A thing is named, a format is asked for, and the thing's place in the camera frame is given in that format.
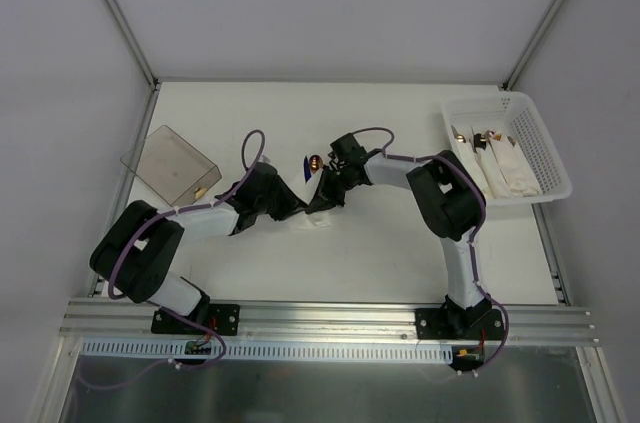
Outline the rolled napkin bundle in basket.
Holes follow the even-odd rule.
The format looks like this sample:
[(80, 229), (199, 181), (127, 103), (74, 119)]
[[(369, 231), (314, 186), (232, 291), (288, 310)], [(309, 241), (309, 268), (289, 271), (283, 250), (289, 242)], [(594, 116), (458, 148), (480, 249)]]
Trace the rolled napkin bundle in basket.
[(494, 194), (491, 191), (485, 174), (479, 165), (475, 148), (473, 146), (473, 140), (467, 135), (460, 133), (454, 126), (451, 126), (451, 130), (459, 152), (459, 160), (464, 165), (465, 169), (485, 198), (492, 200), (494, 198)]

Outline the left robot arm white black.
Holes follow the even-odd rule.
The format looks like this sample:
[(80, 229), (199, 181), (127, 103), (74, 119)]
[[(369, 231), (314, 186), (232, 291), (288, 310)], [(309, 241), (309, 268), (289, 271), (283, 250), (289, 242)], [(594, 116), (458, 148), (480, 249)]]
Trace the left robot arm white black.
[(210, 203), (163, 213), (143, 200), (129, 204), (94, 249), (89, 267), (107, 281), (112, 297), (154, 304), (185, 332), (197, 333), (208, 324), (210, 298), (171, 272), (180, 245), (234, 236), (262, 215), (284, 221), (305, 209), (273, 166), (258, 163)]

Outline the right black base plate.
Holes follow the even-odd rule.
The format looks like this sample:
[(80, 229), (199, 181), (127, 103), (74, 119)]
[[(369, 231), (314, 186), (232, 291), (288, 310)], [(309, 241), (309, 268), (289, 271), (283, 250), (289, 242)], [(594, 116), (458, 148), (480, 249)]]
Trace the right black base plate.
[(418, 308), (414, 312), (420, 340), (499, 341), (505, 335), (502, 313), (495, 308), (454, 311), (452, 308)]

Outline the gold object in container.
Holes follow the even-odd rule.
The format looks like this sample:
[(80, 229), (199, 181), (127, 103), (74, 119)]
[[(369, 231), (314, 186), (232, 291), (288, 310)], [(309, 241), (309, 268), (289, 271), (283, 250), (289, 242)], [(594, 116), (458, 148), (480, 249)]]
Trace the gold object in container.
[(196, 199), (199, 199), (199, 198), (201, 198), (201, 197), (202, 197), (206, 192), (207, 192), (207, 189), (206, 189), (205, 187), (198, 188), (198, 189), (195, 191), (195, 193), (194, 193), (194, 197), (195, 197)]

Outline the white paper napkin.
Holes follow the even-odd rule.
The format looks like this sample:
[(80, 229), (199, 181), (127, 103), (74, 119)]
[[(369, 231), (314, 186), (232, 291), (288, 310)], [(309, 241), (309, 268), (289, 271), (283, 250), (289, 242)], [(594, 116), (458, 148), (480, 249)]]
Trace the white paper napkin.
[[(305, 179), (305, 175), (300, 173), (292, 181), (291, 188), (294, 193), (307, 205), (311, 203), (313, 199), (318, 183), (320, 182), (321, 172), (318, 171), (312, 175), (308, 180)], [(331, 218), (327, 212), (317, 212), (313, 214), (306, 214), (305, 212), (294, 215), (289, 220), (289, 228), (291, 230), (316, 230), (321, 228), (327, 228), (331, 226)]]

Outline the copper spoon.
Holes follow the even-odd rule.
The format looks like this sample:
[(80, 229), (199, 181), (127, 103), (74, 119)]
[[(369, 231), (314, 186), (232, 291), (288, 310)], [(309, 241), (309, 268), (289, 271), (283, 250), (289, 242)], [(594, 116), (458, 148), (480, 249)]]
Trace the copper spoon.
[(318, 171), (320, 171), (323, 166), (323, 160), (322, 158), (315, 154), (315, 155), (311, 155), (307, 158), (307, 166), (308, 166), (308, 178), (311, 178), (313, 175), (315, 175)]

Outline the white plastic basket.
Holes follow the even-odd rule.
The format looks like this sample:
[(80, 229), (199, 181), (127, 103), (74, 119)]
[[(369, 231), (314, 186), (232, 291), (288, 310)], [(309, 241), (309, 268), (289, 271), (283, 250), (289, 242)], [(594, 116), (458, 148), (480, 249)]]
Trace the white plastic basket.
[(534, 196), (493, 197), (488, 207), (548, 203), (568, 198), (573, 185), (553, 139), (531, 98), (520, 92), (455, 96), (441, 102), (445, 131), (453, 151), (457, 134), (467, 139), (486, 130), (499, 130), (520, 146), (541, 187)]

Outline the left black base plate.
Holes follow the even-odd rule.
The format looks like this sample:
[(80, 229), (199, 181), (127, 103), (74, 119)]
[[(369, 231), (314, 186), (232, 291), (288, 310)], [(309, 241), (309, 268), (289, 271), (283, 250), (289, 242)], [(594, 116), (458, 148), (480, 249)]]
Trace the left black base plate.
[(163, 307), (154, 312), (151, 333), (159, 335), (196, 335), (206, 327), (221, 336), (236, 336), (240, 321), (240, 306), (237, 304), (200, 303), (188, 315), (175, 316)]

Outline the aluminium front rail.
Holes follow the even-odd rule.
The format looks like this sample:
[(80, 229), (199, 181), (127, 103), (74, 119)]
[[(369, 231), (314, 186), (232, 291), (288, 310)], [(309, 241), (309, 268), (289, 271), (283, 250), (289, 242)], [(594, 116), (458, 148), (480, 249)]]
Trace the aluminium front rail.
[[(254, 341), (414, 343), (428, 320), (416, 304), (240, 301), (237, 337)], [(142, 337), (151, 333), (155, 308), (108, 298), (74, 298), (61, 336)], [(517, 346), (597, 347), (601, 338), (585, 308), (516, 305), (507, 308), (507, 342)]]

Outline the smoky transparent plastic container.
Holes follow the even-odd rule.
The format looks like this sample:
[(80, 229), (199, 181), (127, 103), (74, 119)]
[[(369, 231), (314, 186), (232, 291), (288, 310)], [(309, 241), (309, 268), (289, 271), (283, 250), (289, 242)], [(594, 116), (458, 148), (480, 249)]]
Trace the smoky transparent plastic container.
[(120, 158), (121, 163), (169, 206), (188, 206), (198, 188), (212, 189), (219, 167), (167, 125), (151, 132)]

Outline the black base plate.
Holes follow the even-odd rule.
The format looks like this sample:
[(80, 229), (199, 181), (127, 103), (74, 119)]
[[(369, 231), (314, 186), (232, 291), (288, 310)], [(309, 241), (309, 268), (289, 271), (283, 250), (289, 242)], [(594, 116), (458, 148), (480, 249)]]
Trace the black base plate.
[(240, 321), (240, 306), (237, 304), (200, 303), (188, 315), (175, 316), (163, 307), (154, 312), (151, 333), (159, 335), (196, 335), (206, 327), (221, 336), (236, 336)]
[(505, 335), (502, 313), (495, 308), (454, 311), (452, 308), (418, 308), (414, 312), (420, 340), (499, 341)]

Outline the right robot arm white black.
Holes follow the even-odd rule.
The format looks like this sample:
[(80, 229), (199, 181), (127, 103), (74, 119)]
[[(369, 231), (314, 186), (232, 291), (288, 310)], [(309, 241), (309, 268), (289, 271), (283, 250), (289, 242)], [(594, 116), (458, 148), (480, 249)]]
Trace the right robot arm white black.
[(380, 150), (345, 153), (325, 166), (308, 214), (345, 204), (358, 186), (386, 185), (412, 193), (427, 228), (440, 238), (448, 275), (445, 306), (449, 330), (459, 338), (480, 331), (480, 311), (492, 308), (482, 288), (475, 239), (486, 219), (486, 200), (462, 164), (449, 150), (412, 159)]

